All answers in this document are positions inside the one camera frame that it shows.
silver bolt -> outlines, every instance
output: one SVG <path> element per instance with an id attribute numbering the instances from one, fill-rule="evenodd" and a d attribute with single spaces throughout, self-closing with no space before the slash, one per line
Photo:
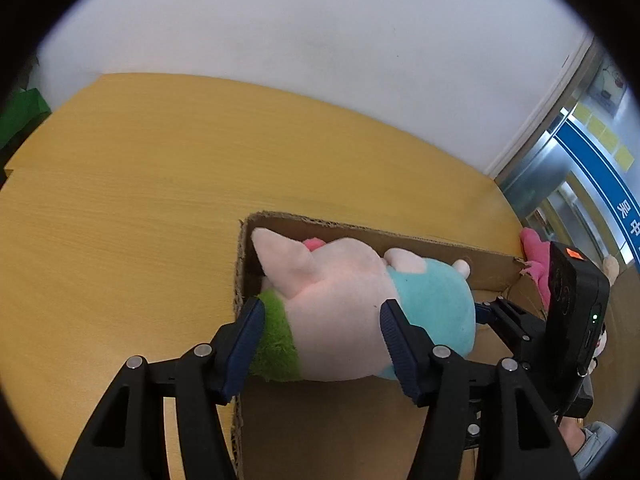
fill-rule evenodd
<path id="1" fill-rule="evenodd" d="M 441 359 L 446 359 L 451 355 L 451 350 L 444 345 L 437 345 L 433 347 L 433 355 Z"/>
<path id="2" fill-rule="evenodd" d="M 502 360 L 502 368 L 504 368 L 508 372 L 514 372 L 518 369 L 518 363 L 510 357 L 507 357 L 506 359 Z"/>
<path id="3" fill-rule="evenodd" d="M 135 370 L 142 364 L 142 357 L 139 355 L 132 355 L 129 359 L 127 359 L 127 368 L 131 368 Z"/>
<path id="4" fill-rule="evenodd" d="M 206 357 L 211 353 L 211 345 L 207 343 L 198 345 L 196 346 L 196 348 L 193 349 L 193 353 L 196 354 L 198 357 Z"/>
<path id="5" fill-rule="evenodd" d="M 480 433 L 480 426 L 478 426 L 477 424 L 470 424 L 468 428 L 466 428 L 466 432 L 471 436 L 476 436 L 478 433 Z"/>

blue banner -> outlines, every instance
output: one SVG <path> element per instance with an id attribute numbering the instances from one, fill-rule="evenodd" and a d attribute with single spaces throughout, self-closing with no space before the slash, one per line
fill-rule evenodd
<path id="1" fill-rule="evenodd" d="M 639 265 L 640 208 L 629 188 L 607 157 L 574 124 L 565 121 L 554 138 L 598 190 L 624 233 L 636 265 Z"/>

yellow table surface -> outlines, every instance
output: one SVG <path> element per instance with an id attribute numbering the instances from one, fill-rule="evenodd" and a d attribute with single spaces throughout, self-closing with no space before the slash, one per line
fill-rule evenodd
<path id="1" fill-rule="evenodd" d="M 522 256 L 520 223 L 473 168 L 356 112 L 229 80 L 103 76 L 6 170 L 0 381 L 57 474 L 128 356 L 178 357 L 233 319 L 252 212 Z M 173 421 L 167 441 L 178 478 Z"/>

green fuzzy patch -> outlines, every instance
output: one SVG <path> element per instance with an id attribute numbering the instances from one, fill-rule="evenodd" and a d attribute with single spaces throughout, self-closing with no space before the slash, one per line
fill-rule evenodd
<path id="1" fill-rule="evenodd" d="M 268 381 L 299 381 L 300 359 L 282 300 L 273 289 L 258 295 L 264 303 L 264 332 L 249 368 Z"/>

person's hand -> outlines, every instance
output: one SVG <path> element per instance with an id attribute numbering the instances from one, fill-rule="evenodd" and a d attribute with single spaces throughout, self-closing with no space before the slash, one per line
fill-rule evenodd
<path id="1" fill-rule="evenodd" d="M 574 456 L 580 448 L 584 445 L 586 436 L 584 431 L 578 426 L 578 419 L 571 418 L 570 416 L 563 417 L 558 426 L 562 438 L 566 446 L 569 448 L 569 453 Z"/>

